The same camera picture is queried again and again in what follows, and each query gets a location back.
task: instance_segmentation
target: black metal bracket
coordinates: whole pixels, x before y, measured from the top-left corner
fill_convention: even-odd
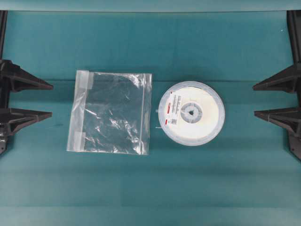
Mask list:
[[[53,89],[53,86],[24,71],[10,60],[2,60],[7,15],[7,11],[0,11],[0,154],[6,150],[9,136],[52,116],[49,112],[8,108],[10,92],[25,89]]]
[[[287,12],[294,64],[253,86],[253,90],[297,93],[298,107],[255,111],[255,116],[272,122],[288,132],[290,151],[301,160],[301,10]]]

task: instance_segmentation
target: tape reel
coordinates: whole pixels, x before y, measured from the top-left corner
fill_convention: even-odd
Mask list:
[[[225,119],[221,98],[209,86],[186,81],[165,92],[158,108],[164,132],[175,142],[202,145],[217,136]]]

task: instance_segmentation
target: teal mat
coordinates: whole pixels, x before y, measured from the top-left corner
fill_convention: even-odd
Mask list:
[[[254,110],[296,95],[252,91],[292,64],[285,12],[10,12],[4,58],[54,85],[10,106],[53,112],[0,157],[3,225],[299,225],[301,164]],[[66,152],[77,69],[154,74],[149,156]],[[221,133],[187,147],[157,129],[163,93],[202,81],[225,104]]]
[[[234,12],[301,9],[299,0],[2,0],[1,9],[73,12]]]

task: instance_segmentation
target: plastic bag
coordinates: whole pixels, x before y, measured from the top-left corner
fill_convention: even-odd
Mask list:
[[[77,71],[67,150],[148,154],[151,78]]]

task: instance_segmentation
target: white label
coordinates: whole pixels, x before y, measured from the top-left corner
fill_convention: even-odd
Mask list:
[[[181,99],[182,96],[177,95],[176,92],[172,92],[170,94],[167,106],[167,117],[165,121],[166,125],[177,125],[181,110]]]

